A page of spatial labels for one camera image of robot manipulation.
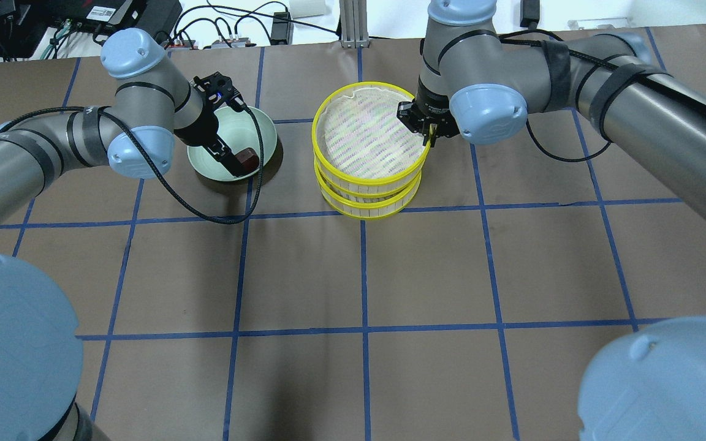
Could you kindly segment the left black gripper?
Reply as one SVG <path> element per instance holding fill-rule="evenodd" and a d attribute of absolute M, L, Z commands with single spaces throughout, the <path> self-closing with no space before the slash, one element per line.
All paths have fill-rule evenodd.
<path fill-rule="evenodd" d="M 199 117 L 185 128 L 176 129 L 175 135 L 188 147 L 201 147 L 234 178 L 248 173 L 248 153 L 233 153 L 218 136 L 219 122 L 211 108 L 203 108 Z"/>

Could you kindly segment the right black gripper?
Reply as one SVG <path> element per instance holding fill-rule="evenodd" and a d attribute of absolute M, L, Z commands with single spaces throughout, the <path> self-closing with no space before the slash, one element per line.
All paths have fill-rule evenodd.
<path fill-rule="evenodd" d="M 409 131 L 428 140 L 429 148 L 435 147 L 437 137 L 451 138 L 459 134 L 449 109 L 449 98 L 431 91 L 421 80 L 415 97 L 398 104 L 397 118 Z"/>

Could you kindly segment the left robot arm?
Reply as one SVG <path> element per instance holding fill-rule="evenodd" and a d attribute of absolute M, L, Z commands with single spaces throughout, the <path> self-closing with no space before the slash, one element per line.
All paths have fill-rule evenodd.
<path fill-rule="evenodd" d="M 101 63 L 117 81 L 110 107 L 32 111 L 0 126 L 0 224 L 79 168 L 108 165 L 135 179 L 165 180 L 176 140 L 199 147 L 234 176 L 261 176 L 264 141 L 235 153 L 216 109 L 254 118 L 230 78 L 188 80 L 146 31 L 104 42 Z M 61 287 L 28 262 L 0 254 L 0 440 L 104 440 L 77 401 L 84 348 Z"/>

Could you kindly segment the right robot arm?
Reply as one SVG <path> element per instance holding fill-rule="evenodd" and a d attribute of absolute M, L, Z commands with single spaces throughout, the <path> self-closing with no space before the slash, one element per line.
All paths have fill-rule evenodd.
<path fill-rule="evenodd" d="M 575 108 L 706 221 L 706 97 L 651 62 L 635 34 L 568 42 L 496 33 L 493 1 L 431 1 L 414 100 L 398 119 L 429 142 L 492 145 L 528 115 Z M 607 344 L 583 374 L 581 440 L 706 440 L 706 315 Z"/>

